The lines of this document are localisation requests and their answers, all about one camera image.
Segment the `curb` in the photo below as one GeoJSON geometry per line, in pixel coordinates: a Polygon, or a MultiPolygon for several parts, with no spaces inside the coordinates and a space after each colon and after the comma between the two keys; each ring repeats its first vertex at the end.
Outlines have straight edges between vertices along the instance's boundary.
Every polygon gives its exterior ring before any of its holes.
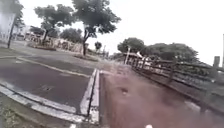
{"type": "Polygon", "coordinates": [[[90,124],[98,124],[99,122],[99,111],[96,109],[99,107],[99,71],[97,69],[94,70],[89,80],[87,91],[80,103],[80,107],[82,106],[84,108],[84,110],[82,110],[83,115],[75,115],[76,109],[74,107],[59,104],[22,91],[1,79],[0,92],[13,101],[32,110],[74,123],[71,127],[85,121],[88,121],[90,124]]]}

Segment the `manhole cover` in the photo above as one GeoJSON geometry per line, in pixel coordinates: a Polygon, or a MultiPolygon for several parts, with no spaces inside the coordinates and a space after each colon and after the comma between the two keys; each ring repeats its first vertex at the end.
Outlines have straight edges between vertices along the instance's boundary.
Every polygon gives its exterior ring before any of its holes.
{"type": "Polygon", "coordinates": [[[41,86],[41,90],[43,91],[50,91],[51,89],[53,89],[53,86],[49,86],[49,85],[41,86]]]}

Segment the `white painted line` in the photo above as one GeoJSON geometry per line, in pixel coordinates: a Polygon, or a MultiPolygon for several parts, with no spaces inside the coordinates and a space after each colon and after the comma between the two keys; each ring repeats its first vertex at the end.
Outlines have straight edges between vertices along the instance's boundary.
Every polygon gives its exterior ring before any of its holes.
{"type": "Polygon", "coordinates": [[[0,59],[9,59],[9,58],[16,58],[16,56],[2,56],[0,59]]]}
{"type": "Polygon", "coordinates": [[[74,114],[69,114],[63,111],[59,111],[59,110],[55,110],[52,108],[48,108],[46,106],[42,106],[34,101],[28,100],[20,95],[15,94],[14,92],[10,91],[9,89],[0,86],[0,92],[5,94],[7,97],[15,100],[16,102],[23,104],[25,106],[28,106],[33,109],[36,110],[38,112],[41,112],[43,114],[52,116],[52,117],[56,117],[62,120],[67,120],[67,121],[71,121],[71,122],[77,122],[80,123],[82,122],[85,118],[82,116],[78,116],[78,115],[74,115],[74,114]]]}
{"type": "Polygon", "coordinates": [[[96,73],[96,80],[95,80],[95,87],[93,90],[93,101],[91,102],[90,107],[90,117],[91,123],[98,123],[99,122],[99,81],[100,81],[100,71],[98,70],[96,73]]]}
{"type": "Polygon", "coordinates": [[[92,88],[93,88],[96,73],[97,73],[97,70],[94,69],[94,72],[89,80],[88,86],[86,88],[86,91],[85,91],[82,101],[80,103],[80,110],[81,110],[81,113],[84,115],[88,114],[89,102],[90,102],[90,98],[91,98],[91,93],[92,93],[92,88]]]}
{"type": "Polygon", "coordinates": [[[62,70],[62,69],[59,69],[59,68],[56,68],[56,67],[52,67],[52,66],[49,66],[49,65],[46,65],[46,64],[43,64],[43,63],[35,62],[35,61],[28,60],[28,59],[21,58],[21,57],[17,57],[17,59],[22,60],[22,61],[26,61],[26,62],[29,62],[29,63],[33,63],[33,64],[38,64],[38,65],[47,67],[49,69],[56,70],[56,71],[63,72],[63,73],[68,73],[68,74],[77,75],[77,76],[83,76],[83,77],[86,77],[86,78],[90,77],[89,75],[86,75],[86,74],[71,72],[71,71],[68,71],[68,70],[62,70]]]}
{"type": "Polygon", "coordinates": [[[21,89],[18,89],[15,85],[12,85],[12,84],[10,84],[10,83],[2,80],[2,79],[0,79],[0,84],[5,86],[6,88],[18,93],[21,96],[24,96],[28,99],[32,99],[33,101],[39,102],[39,103],[41,103],[45,106],[50,106],[52,108],[62,110],[62,111],[68,112],[68,113],[73,113],[73,114],[76,113],[76,108],[75,107],[59,104],[57,102],[53,102],[53,101],[47,100],[45,98],[33,95],[29,92],[22,91],[21,89]]]}

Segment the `road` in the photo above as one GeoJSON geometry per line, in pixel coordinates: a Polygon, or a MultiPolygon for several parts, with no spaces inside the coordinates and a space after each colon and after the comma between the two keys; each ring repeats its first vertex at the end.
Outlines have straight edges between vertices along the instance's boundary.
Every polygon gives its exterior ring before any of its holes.
{"type": "Polygon", "coordinates": [[[72,63],[75,65],[80,65],[82,67],[89,67],[89,68],[101,68],[102,65],[98,62],[89,62],[82,59],[78,59],[73,57],[73,53],[71,52],[64,52],[64,51],[47,51],[47,50],[41,50],[41,49],[34,49],[25,46],[24,41],[17,41],[13,42],[11,44],[11,48],[20,52],[23,52],[25,54],[31,55],[31,56],[39,56],[43,58],[49,58],[52,60],[59,60],[67,63],[72,63]]]}
{"type": "Polygon", "coordinates": [[[67,52],[30,48],[23,42],[12,43],[11,48],[0,48],[2,86],[75,108],[76,114],[83,114],[80,107],[97,63],[67,52]]]}

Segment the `tree trunk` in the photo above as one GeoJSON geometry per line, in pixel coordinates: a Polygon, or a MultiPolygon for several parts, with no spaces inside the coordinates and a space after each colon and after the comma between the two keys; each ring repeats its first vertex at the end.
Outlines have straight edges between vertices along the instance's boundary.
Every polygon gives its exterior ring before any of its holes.
{"type": "Polygon", "coordinates": [[[82,46],[83,46],[83,55],[85,56],[86,55],[86,41],[87,39],[89,38],[89,34],[87,32],[87,30],[85,29],[85,33],[84,33],[84,39],[83,39],[83,42],[82,42],[82,46]]]}
{"type": "Polygon", "coordinates": [[[82,53],[83,53],[84,56],[86,56],[86,43],[83,42],[83,43],[82,43],[82,46],[83,46],[83,51],[82,51],[82,53]]]}
{"type": "Polygon", "coordinates": [[[45,30],[45,32],[44,32],[44,38],[43,38],[43,40],[42,40],[42,45],[45,44],[45,40],[46,40],[46,38],[47,38],[48,33],[49,33],[49,31],[48,31],[48,30],[45,30]]]}

